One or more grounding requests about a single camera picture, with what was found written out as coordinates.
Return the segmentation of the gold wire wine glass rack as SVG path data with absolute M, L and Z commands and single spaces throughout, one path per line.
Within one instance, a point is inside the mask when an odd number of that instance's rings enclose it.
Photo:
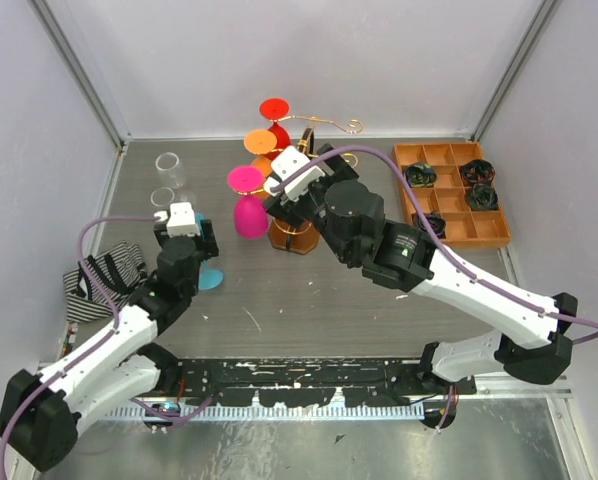
M 327 121 L 315 116 L 302 119 L 307 125 L 301 137 L 274 149 L 276 157 L 271 163 L 271 173 L 265 177 L 263 184 L 268 194 L 264 209 L 272 218 L 268 240 L 273 248 L 298 255 L 310 253 L 319 243 L 327 188 L 341 180 L 356 179 L 358 174 L 355 169 L 359 164 L 355 154 L 341 153 L 310 168 L 283 190 L 274 193 L 274 186 L 288 179 L 310 160 L 332 150 L 329 143 L 315 147 L 315 128 Z

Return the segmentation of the blue wine glass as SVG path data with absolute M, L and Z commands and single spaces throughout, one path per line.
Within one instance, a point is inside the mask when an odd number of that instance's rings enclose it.
M 224 279 L 224 274 L 220 269 L 208 266 L 208 261 L 204 260 L 200 265 L 199 289 L 208 291 L 218 287 Z

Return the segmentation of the clear wine glass front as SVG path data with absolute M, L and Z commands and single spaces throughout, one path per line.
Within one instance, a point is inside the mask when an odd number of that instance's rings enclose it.
M 197 196 L 186 188 L 159 187 L 151 193 L 150 202 L 154 211 L 162 211 L 167 210 L 172 203 L 188 202 L 195 206 Z

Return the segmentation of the clear wine glass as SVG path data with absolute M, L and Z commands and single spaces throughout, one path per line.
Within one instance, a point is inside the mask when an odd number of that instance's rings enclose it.
M 155 168 L 164 187 L 173 190 L 186 183 L 186 172 L 180 157 L 173 152 L 165 152 L 155 159 Z
M 188 202 L 195 206 L 197 196 L 186 188 L 159 187 L 151 193 L 150 202 L 154 211 L 162 211 L 167 210 L 172 203 Z

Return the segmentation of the pink wine glass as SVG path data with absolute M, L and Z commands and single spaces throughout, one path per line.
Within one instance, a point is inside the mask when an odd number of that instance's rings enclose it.
M 263 236 L 268 229 L 268 216 L 256 193 L 263 186 L 262 173 L 252 166 L 239 166 L 227 175 L 227 185 L 239 195 L 233 209 L 233 225 L 246 239 Z

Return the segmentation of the orange wine glass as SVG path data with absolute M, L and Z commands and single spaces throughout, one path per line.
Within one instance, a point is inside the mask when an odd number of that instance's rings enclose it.
M 272 172 L 271 160 L 267 157 L 277 146 L 276 136 L 265 129 L 250 131 L 244 138 L 245 149 L 254 155 L 250 166 L 266 179 Z

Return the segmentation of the striped black white cloth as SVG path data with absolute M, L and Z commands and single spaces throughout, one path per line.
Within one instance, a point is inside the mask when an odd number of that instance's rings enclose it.
M 137 244 L 122 241 L 113 248 L 85 259 L 93 277 L 114 305 L 121 309 L 128 297 L 147 278 L 146 263 Z M 112 311 L 103 294 L 77 266 L 63 275 L 69 323 L 90 323 L 110 319 Z

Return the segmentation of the red wine glass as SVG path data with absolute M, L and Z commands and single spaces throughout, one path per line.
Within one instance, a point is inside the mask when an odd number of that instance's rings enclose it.
M 284 118 L 289 111 L 289 104 L 284 99 L 277 97 L 268 98 L 259 106 L 259 113 L 261 116 L 271 122 L 268 130 L 274 134 L 277 140 L 277 148 L 285 148 L 290 145 L 290 136 L 280 124 L 281 119 Z

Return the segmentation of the wooden compartment tray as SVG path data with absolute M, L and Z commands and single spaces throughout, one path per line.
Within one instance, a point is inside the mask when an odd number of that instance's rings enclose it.
M 476 142 L 396 144 L 394 163 L 404 169 L 416 162 L 429 164 L 438 175 L 430 187 L 415 187 L 413 194 L 426 214 L 438 213 L 446 222 L 442 242 L 452 249 L 503 248 L 511 241 L 501 210 L 476 211 L 465 201 L 468 185 L 459 168 L 480 159 Z

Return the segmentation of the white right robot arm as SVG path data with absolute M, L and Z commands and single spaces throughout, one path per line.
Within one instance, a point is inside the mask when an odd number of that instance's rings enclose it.
M 467 377 L 495 372 L 550 385 L 570 366 L 573 342 L 563 315 L 577 300 L 525 291 L 475 267 L 439 239 L 386 218 L 383 198 L 359 180 L 342 148 L 324 145 L 311 159 L 285 148 L 264 182 L 264 208 L 291 226 L 314 226 L 340 263 L 391 290 L 453 306 L 491 326 L 471 339 L 432 342 L 417 370 L 423 390 L 445 391 Z

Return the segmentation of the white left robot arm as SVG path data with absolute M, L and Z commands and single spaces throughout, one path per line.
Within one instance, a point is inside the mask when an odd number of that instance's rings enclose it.
M 177 358 L 154 341 L 190 307 L 201 264 L 219 250 L 211 221 L 198 219 L 189 202 L 175 202 L 148 220 L 161 251 L 127 304 L 113 306 L 111 321 L 67 356 L 9 379 L 0 409 L 1 479 L 8 449 L 45 472 L 117 403 L 150 391 L 167 396 L 178 387 Z

